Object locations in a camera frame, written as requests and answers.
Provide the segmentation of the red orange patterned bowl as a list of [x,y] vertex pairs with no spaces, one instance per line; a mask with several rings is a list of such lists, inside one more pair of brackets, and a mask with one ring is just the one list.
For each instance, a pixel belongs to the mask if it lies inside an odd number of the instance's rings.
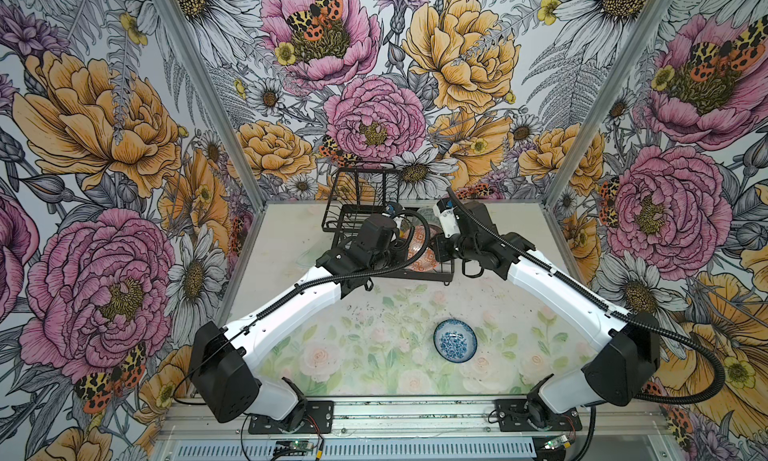
[[408,245],[407,259],[415,256],[423,246],[427,246],[426,250],[408,266],[408,269],[416,272],[436,271],[440,267],[440,262],[437,260],[435,251],[426,241],[426,231],[424,227],[416,226],[413,228],[413,235],[410,238]]

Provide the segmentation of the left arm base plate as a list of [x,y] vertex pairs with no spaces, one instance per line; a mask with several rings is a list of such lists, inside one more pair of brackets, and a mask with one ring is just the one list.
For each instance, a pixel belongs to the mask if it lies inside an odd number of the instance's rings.
[[251,435],[330,434],[334,409],[333,401],[310,399],[300,402],[284,420],[278,421],[262,415],[252,416],[247,432]]

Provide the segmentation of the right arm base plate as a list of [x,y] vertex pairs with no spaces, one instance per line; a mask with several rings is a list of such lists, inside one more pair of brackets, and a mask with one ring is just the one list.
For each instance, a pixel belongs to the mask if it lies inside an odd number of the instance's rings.
[[575,409],[556,414],[543,404],[523,397],[496,399],[494,411],[502,432],[575,432],[582,429]]

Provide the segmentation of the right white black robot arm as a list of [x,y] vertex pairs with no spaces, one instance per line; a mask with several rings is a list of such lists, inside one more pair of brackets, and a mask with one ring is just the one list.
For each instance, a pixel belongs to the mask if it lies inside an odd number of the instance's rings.
[[657,322],[600,298],[519,234],[499,234],[480,202],[441,199],[433,212],[442,229],[440,253],[475,261],[536,296],[596,352],[584,366],[537,383],[527,396],[532,416],[599,403],[626,406],[641,394],[659,366]]

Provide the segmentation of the pink striped bowl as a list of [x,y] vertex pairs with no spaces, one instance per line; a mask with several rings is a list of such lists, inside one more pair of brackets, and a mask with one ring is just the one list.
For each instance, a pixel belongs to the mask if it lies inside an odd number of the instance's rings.
[[406,217],[406,221],[410,224],[411,229],[422,229],[427,226],[432,235],[442,232],[439,223],[432,218],[427,218],[425,221],[422,221],[415,215],[411,215]]

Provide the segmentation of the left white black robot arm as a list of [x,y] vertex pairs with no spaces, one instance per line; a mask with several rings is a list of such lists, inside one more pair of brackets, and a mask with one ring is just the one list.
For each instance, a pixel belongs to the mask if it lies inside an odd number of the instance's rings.
[[352,291],[414,263],[403,256],[400,225],[419,220],[391,205],[364,220],[356,234],[323,253],[291,287],[256,311],[223,327],[213,322],[195,334],[189,380],[220,423],[241,415],[267,417],[287,431],[307,416],[308,401],[290,380],[272,380],[259,368],[289,334]]

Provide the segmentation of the blue floral bowl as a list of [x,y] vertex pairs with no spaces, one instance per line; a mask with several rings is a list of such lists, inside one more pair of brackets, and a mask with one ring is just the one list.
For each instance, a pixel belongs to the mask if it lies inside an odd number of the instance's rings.
[[478,340],[475,332],[464,321],[446,319],[435,327],[433,344],[443,359],[454,364],[462,364],[474,357]]

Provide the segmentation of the green patterned bowl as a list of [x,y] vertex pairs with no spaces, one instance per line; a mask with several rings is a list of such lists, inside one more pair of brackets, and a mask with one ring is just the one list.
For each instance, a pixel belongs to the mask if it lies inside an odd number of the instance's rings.
[[439,213],[435,212],[434,206],[422,206],[417,212],[425,218],[430,225],[438,226],[440,224]]

